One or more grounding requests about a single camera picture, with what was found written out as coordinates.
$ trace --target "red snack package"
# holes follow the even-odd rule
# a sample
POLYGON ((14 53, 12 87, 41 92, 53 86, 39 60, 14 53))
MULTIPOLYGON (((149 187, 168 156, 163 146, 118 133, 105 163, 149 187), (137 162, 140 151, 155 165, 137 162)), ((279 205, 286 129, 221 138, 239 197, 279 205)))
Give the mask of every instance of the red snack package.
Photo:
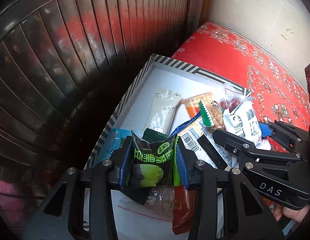
POLYGON ((175 235, 191 230, 196 204, 196 191, 187 191, 184 186, 175 187, 173 232, 175 235))

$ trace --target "black and white striped border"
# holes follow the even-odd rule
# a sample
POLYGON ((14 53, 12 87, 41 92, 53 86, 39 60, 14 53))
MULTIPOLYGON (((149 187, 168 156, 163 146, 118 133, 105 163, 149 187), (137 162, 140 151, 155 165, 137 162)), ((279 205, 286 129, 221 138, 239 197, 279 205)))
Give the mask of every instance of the black and white striped border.
POLYGON ((97 154, 101 150, 101 147, 104 144, 109 133, 111 132, 117 118, 119 117, 120 113, 122 112, 122 110, 123 110, 124 106, 126 105, 128 99, 130 98, 130 96, 132 95, 134 90, 136 89, 137 85, 139 84, 141 79, 145 76, 147 71, 149 70, 153 61, 167 65, 167 66, 171 66, 173 68, 181 69, 183 71, 192 73, 194 75, 197 75, 197 76, 200 76, 200 77, 203 77, 206 79, 211 79, 214 82, 218 82, 221 84, 224 84, 225 82, 230 82, 230 83, 232 83, 232 85, 236 89, 238 89, 241 93, 243 93, 243 95, 247 96, 250 94, 250 90, 242 87, 241 85, 239 85, 239 84, 237 84, 237 83, 235 83, 235 82, 233 82, 227 78, 224 78, 220 75, 217 75, 211 71, 208 71, 206 69, 203 69, 203 68, 194 66, 192 64, 170 58, 170 57, 164 57, 164 56, 153 54, 150 57, 150 59, 147 61, 147 63, 144 65, 144 67, 141 69, 141 71, 139 72, 137 77, 134 79, 134 81, 132 82, 132 84, 130 85, 128 90, 126 91, 125 95, 122 97, 121 101, 117 105, 117 107, 116 107, 115 111, 113 112, 111 118, 107 122, 107 125, 105 126, 101 136, 99 137, 90 157, 88 158, 88 161, 86 162, 84 169, 91 168, 92 165, 94 164, 95 157, 97 156, 97 154))

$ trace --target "white wall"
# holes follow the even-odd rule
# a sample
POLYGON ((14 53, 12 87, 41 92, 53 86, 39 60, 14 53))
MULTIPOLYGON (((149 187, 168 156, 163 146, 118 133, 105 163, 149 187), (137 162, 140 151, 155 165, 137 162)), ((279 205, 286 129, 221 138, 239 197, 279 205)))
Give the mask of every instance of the white wall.
POLYGON ((310 14, 301 0, 212 0, 208 20, 264 48, 306 88, 310 14))

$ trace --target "light blue package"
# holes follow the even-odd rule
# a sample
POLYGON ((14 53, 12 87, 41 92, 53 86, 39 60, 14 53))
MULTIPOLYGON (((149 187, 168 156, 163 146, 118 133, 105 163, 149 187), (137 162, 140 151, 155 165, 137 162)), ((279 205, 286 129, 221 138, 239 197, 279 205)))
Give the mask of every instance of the light blue package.
POLYGON ((103 160, 109 159, 113 151, 121 148, 127 135, 131 136, 132 131, 118 128, 112 129, 107 139, 105 140, 105 143, 97 154, 97 157, 95 158, 94 166, 103 160))

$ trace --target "red tablecloth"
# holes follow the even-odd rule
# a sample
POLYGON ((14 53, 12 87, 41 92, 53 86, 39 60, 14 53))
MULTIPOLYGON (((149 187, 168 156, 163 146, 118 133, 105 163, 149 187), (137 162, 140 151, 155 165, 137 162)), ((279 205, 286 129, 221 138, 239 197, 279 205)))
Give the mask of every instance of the red tablecloth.
MULTIPOLYGON (((172 57, 249 88, 260 121, 280 120, 308 130, 310 103, 306 90, 279 61, 243 36, 207 21, 172 57)), ((303 71, 304 66, 297 67, 303 71)))

